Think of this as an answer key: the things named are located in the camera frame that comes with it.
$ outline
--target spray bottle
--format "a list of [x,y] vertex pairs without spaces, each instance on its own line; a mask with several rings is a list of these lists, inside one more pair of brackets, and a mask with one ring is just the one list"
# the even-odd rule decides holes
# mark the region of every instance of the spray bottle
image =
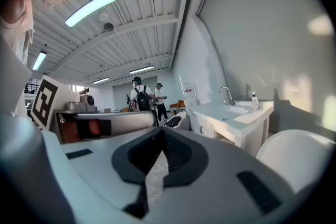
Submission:
[[252,92],[252,104],[251,104],[253,110],[258,109],[259,102],[258,98],[256,97],[256,91]]

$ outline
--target cap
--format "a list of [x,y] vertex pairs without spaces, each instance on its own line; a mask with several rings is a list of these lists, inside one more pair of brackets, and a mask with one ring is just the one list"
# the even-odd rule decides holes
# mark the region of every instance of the cap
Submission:
[[135,77],[132,82],[137,82],[137,81],[141,81],[141,78],[140,77]]

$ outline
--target black backpack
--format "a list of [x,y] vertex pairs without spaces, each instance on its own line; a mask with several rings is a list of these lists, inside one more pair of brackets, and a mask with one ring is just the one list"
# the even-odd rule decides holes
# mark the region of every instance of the black backpack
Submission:
[[149,96],[146,93],[146,86],[143,87],[143,92],[139,92],[136,87],[134,89],[138,94],[135,99],[138,104],[139,111],[150,111],[151,105],[149,104]]
[[164,124],[164,126],[165,126],[165,127],[175,127],[175,126],[178,126],[180,120],[181,120],[181,117],[180,117],[180,116],[172,117],[170,120],[168,120],[168,121]]

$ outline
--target window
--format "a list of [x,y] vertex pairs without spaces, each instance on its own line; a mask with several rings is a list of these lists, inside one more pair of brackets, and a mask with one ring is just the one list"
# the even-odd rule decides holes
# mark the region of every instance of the window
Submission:
[[87,89],[87,87],[71,85],[71,89],[72,89],[72,91],[74,91],[74,92],[80,92],[80,91],[82,91],[82,90]]

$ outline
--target railing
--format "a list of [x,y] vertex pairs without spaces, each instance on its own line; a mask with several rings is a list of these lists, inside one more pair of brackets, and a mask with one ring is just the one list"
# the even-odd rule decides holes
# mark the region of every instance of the railing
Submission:
[[25,86],[25,93],[35,94],[37,92],[38,85],[27,83]]

